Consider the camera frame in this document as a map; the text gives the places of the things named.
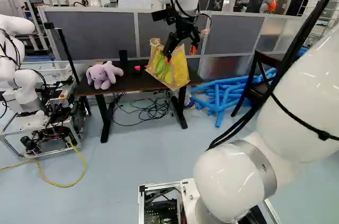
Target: pink object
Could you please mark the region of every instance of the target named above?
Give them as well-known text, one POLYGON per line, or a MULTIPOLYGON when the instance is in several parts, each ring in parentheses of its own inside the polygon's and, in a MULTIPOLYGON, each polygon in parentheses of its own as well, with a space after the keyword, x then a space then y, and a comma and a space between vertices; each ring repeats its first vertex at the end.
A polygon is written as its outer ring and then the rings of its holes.
POLYGON ((110 88, 111 84, 116 83, 115 75, 123 76, 123 70, 112 65, 111 61, 105 64, 96 64, 86 71, 88 84, 94 82, 95 89, 106 90, 110 88))

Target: yellow bag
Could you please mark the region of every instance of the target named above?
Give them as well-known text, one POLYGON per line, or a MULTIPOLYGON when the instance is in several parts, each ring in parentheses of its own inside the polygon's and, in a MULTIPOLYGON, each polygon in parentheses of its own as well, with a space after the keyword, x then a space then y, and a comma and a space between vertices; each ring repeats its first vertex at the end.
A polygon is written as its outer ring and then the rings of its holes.
POLYGON ((173 91, 188 84, 190 78, 184 44, 174 49, 169 63, 163 54, 164 46, 161 45, 160 39, 151 39, 150 45, 150 59, 146 71, 173 91))

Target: yellow cable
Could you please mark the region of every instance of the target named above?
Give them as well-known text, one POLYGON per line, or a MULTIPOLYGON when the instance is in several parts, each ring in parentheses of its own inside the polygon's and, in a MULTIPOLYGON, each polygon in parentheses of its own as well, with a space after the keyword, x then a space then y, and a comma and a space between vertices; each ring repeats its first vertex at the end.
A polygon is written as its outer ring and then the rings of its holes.
POLYGON ((70 145, 72 146, 73 150, 79 155, 80 159, 83 161, 83 164, 84 164, 84 169, 83 169, 83 172, 81 174, 81 176, 79 177, 78 180, 76 180, 75 182, 71 183, 71 184, 67 184, 67 185, 62 185, 62 184, 57 184, 57 183, 54 183, 54 182, 51 182, 50 180, 48 180, 47 178, 44 177, 43 173, 42 173, 42 170, 41 170, 41 166, 40 166, 40 162, 36 159, 29 159, 29 160, 25 160, 24 162, 22 163, 19 163, 19 164, 16 164, 16 165, 13 165, 13 166, 8 166, 8 167, 2 167, 0 168, 0 171, 4 170, 4 169, 7 169, 7 168, 12 168, 12 167, 19 167, 23 164, 26 164, 28 162, 35 162, 37 165, 38 165, 38 170, 39 170, 39 174, 41 176, 41 178, 46 182, 46 183, 49 183, 51 185, 54 185, 56 187, 60 187, 60 188, 69 188, 69 187, 72 187, 73 185, 77 184, 85 175, 86 173, 86 160, 85 158, 81 155, 81 153, 73 146, 72 142, 69 141, 70 145))

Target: chair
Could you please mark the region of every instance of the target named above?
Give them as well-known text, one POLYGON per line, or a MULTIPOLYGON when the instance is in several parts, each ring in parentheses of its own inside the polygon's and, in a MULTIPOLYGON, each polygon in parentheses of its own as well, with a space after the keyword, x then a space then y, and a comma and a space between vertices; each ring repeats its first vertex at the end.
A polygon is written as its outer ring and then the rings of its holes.
POLYGON ((246 82, 242 96, 240 97, 238 104, 236 105, 236 107, 234 108, 231 114, 231 117, 234 117, 237 114, 245 98, 248 98, 251 101, 252 105, 259 104, 261 98, 263 97, 263 95, 266 93, 268 89, 268 85, 269 85, 268 83, 275 78, 275 77, 272 77, 270 79, 267 79, 263 64, 266 64, 273 68, 278 68, 280 62, 281 60, 268 56, 260 51, 256 50, 254 52, 254 58, 253 58, 251 70, 249 71, 248 80, 246 82), (256 72, 257 64, 259 66, 260 73, 263 75, 263 81, 259 83, 253 83, 253 77, 256 72))

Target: black tabletop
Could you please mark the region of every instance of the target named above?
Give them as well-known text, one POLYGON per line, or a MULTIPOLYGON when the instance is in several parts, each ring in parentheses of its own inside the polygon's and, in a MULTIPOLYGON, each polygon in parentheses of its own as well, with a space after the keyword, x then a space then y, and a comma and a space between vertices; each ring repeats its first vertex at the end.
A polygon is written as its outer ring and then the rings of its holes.
MULTIPOLYGON (((146 72, 145 65, 148 64, 148 60, 131 60, 128 61, 128 66, 123 68, 120 66, 119 61, 113 61, 113 65, 123 69, 124 75, 122 77, 117 76, 117 82, 112 84, 107 90, 96 90, 93 85, 89 86, 87 78, 84 76, 80 81, 80 84, 76 87, 77 96, 99 95, 107 93, 120 93, 120 92, 132 92, 132 91, 147 91, 155 89, 167 89, 167 87, 156 80, 148 72, 146 72), (141 71, 137 71, 135 66, 140 66, 141 71)), ((190 82, 189 85, 197 85, 202 83, 201 77, 197 72, 189 69, 190 82)))

